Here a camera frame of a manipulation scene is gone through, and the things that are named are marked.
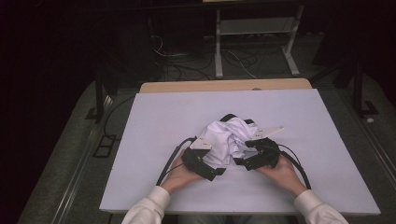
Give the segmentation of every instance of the table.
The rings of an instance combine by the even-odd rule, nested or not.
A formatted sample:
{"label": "table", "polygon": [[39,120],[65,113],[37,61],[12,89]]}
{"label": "table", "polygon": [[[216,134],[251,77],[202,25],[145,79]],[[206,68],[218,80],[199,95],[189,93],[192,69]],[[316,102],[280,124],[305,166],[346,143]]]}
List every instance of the table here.
{"label": "table", "polygon": [[[292,90],[281,90],[282,86]],[[155,185],[175,146],[234,113],[263,128],[283,125],[285,130],[271,139],[294,150],[314,192],[342,214],[379,214],[318,91],[310,88],[300,78],[144,84],[134,100],[100,209],[126,212]],[[298,213],[293,198],[266,177],[234,164],[226,168],[213,182],[199,180],[174,193],[166,213]]]}

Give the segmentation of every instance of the long-sleeved shirt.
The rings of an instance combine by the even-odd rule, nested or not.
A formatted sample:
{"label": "long-sleeved shirt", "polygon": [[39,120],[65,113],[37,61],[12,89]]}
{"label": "long-sleeved shirt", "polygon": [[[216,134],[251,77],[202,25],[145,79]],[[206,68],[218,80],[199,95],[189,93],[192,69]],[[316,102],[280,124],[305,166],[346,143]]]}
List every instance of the long-sleeved shirt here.
{"label": "long-sleeved shirt", "polygon": [[[137,202],[126,214],[122,224],[160,224],[166,206],[170,202],[166,189],[154,187],[151,193]],[[294,206],[310,224],[347,223],[332,206],[323,202],[312,190],[306,190],[294,201]]]}

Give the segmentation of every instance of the dark background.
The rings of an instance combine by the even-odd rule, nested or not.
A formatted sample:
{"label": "dark background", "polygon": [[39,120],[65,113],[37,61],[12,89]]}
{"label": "dark background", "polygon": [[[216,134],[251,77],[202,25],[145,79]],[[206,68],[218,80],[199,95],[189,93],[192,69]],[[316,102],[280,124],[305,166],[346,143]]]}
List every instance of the dark background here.
{"label": "dark background", "polygon": [[[92,2],[100,7],[106,1]],[[18,221],[78,97],[98,71],[105,71],[109,91],[121,81],[138,86],[158,79],[161,72],[150,50],[153,27],[147,26],[148,18],[160,21],[154,25],[156,35],[188,30],[187,24],[194,24],[198,39],[213,31],[207,23],[213,11],[178,12],[184,19],[175,20],[169,15],[177,14],[166,11],[151,17],[143,12],[103,15],[79,9],[92,2],[0,3],[2,223]],[[153,1],[128,4],[148,6]],[[357,57],[396,105],[395,22],[392,0],[320,1],[305,8],[299,32],[326,32],[314,63],[331,66],[346,55]]]}

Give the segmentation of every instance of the person's right hand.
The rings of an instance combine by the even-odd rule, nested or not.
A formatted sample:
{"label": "person's right hand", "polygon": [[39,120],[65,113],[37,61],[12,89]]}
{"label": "person's right hand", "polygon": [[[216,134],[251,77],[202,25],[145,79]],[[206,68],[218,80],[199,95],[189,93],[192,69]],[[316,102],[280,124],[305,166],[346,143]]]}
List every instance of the person's right hand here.
{"label": "person's right hand", "polygon": [[276,167],[263,166],[256,169],[256,171],[272,179],[277,185],[286,189],[294,197],[306,191],[306,187],[295,173],[291,161],[282,155],[279,156]]}

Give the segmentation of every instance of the gray carpet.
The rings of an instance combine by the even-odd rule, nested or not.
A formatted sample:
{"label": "gray carpet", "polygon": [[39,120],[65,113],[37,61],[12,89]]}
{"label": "gray carpet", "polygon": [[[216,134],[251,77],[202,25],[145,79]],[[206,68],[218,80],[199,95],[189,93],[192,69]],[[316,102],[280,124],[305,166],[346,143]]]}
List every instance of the gray carpet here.
{"label": "gray carpet", "polygon": [[[287,41],[285,36],[242,36],[240,38],[237,41],[225,39],[222,47],[233,52],[240,59],[249,60],[251,63],[245,63],[245,67],[251,75],[259,78],[292,78],[279,50],[279,47]],[[321,36],[318,35],[299,36],[296,40],[292,53],[302,77],[312,77],[323,69],[311,64],[320,40]],[[213,77],[214,64],[211,57],[213,49],[210,44],[207,49],[209,50],[203,52],[200,57],[185,56],[168,61],[171,63],[163,65],[162,80]],[[233,61],[230,53],[223,51],[222,54],[223,57],[227,57],[223,59],[224,79],[252,78],[238,61]],[[190,69],[181,69],[180,72],[180,67],[175,64]],[[359,119],[351,108],[351,89],[335,89],[332,86],[334,75],[336,74],[330,74],[318,81],[314,84],[314,88],[319,89],[346,148],[382,213],[379,216],[347,217],[347,220],[352,224],[396,223],[395,186],[389,181],[386,167],[380,160],[383,154],[376,153],[376,149],[380,147],[386,151],[391,161],[396,161],[396,140],[394,139],[396,109],[386,99],[376,82],[365,76],[363,99],[372,101],[379,115],[370,116],[374,119],[372,123]],[[129,88],[126,84],[121,86],[123,89],[119,94],[107,101],[107,116],[111,109],[134,96],[138,91]],[[107,133],[114,133],[118,138],[122,136],[132,102],[133,99],[130,99],[114,110],[106,124]],[[111,216],[98,209],[119,142],[116,142],[109,158],[92,157],[103,135],[106,121],[103,119],[101,123],[95,124],[93,120],[85,119],[94,104],[94,88],[91,85],[77,102],[75,111],[53,151],[46,170],[21,215],[20,223],[52,223],[54,217],[53,223],[121,223],[123,215]],[[171,223],[168,222],[169,220],[172,221],[172,218],[167,217],[164,223]]]}

